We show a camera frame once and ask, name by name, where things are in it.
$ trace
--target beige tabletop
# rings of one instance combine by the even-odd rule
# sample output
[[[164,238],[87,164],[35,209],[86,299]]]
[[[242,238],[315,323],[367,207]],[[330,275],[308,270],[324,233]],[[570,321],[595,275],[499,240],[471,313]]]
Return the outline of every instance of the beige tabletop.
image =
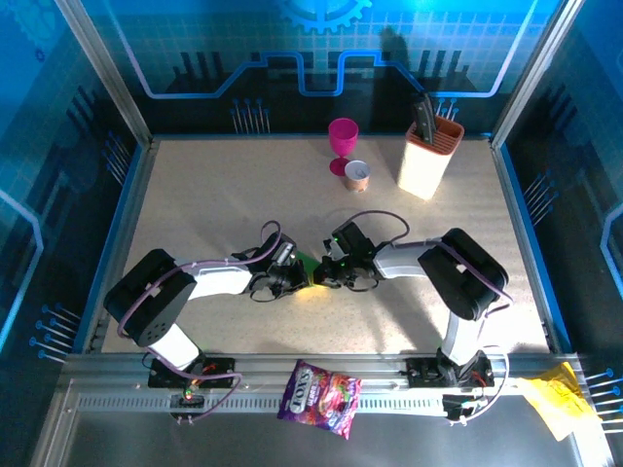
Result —
[[[483,343],[547,351],[526,271],[486,141],[463,141],[434,198],[423,201],[395,183],[404,138],[361,137],[351,159],[371,167],[365,193],[348,192],[328,169],[326,138],[164,141],[156,155],[128,255],[131,269],[163,248],[179,261],[223,259],[259,246],[260,228],[277,219],[310,256],[322,240],[363,209],[385,209],[411,224],[405,241],[467,231],[507,270],[516,305],[489,320]],[[357,220],[378,243],[402,232],[385,216]],[[177,323],[204,350],[227,353],[432,352],[449,311],[425,278],[397,278],[356,294],[319,287],[270,304],[248,296],[190,301]],[[139,351],[111,326],[103,351]]]

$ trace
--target yellow bag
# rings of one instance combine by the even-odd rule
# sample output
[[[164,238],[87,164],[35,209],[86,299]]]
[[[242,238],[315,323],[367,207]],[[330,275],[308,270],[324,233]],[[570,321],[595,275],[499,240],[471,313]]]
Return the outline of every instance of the yellow bag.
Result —
[[[536,409],[556,438],[561,441],[581,426],[601,423],[580,390],[567,362],[534,379],[517,378],[526,400]]]

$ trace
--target snack bag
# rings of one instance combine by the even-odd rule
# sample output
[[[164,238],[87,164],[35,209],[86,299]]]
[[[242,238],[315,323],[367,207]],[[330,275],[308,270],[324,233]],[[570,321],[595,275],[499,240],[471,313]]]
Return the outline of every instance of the snack bag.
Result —
[[[361,379],[328,372],[299,360],[276,417],[317,426],[348,439],[360,393]]]

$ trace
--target glass wall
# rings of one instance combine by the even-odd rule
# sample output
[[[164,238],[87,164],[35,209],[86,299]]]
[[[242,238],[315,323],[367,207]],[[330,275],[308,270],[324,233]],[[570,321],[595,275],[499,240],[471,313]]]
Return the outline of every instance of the glass wall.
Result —
[[[556,0],[85,2],[155,133],[403,132],[415,90],[491,131]]]
[[[573,348],[623,329],[623,9],[587,0],[508,140]]]
[[[0,452],[27,465],[136,144],[54,2],[0,2]]]

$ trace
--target white knife block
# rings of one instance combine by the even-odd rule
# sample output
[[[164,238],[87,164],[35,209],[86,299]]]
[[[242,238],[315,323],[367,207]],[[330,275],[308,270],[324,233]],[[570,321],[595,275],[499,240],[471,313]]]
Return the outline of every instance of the white knife block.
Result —
[[[422,199],[431,199],[446,171],[465,129],[448,119],[435,117],[433,145],[416,136],[413,122],[407,131],[405,152],[398,173],[398,187]]]

